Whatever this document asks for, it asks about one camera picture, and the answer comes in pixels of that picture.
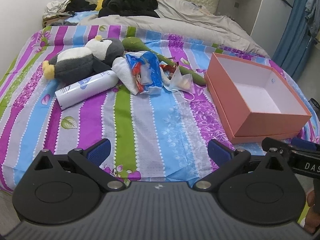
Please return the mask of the person's right hand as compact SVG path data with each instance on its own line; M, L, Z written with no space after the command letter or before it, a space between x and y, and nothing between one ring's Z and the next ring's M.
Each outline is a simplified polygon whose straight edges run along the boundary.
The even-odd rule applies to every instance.
M316 195L314 190L310 191L306 197L309 210L305 217L304 229L309 233L315 233L320 224L319 213L314 210L315 198Z

